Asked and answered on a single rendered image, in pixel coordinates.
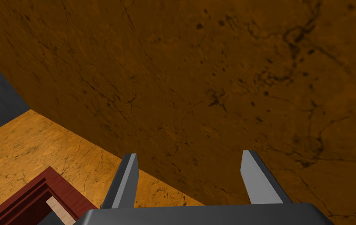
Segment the pale wooden door leaf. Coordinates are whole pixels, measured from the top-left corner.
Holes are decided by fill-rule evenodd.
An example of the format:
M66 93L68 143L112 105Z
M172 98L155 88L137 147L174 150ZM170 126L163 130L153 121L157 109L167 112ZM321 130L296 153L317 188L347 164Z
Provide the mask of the pale wooden door leaf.
M57 215L63 225L73 225L76 222L72 215L68 213L68 211L57 201L54 196L47 199L46 203Z

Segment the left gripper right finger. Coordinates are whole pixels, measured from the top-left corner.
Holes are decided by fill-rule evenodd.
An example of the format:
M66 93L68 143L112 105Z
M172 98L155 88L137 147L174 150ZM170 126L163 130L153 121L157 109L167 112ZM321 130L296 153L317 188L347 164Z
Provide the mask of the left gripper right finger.
M251 204L292 203L256 151L243 151L240 173Z

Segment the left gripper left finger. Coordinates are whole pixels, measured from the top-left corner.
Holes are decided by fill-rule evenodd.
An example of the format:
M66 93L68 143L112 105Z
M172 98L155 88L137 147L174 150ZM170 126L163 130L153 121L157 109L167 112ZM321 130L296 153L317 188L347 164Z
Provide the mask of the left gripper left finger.
M126 154L118 167L101 209L133 208L138 178L137 155Z

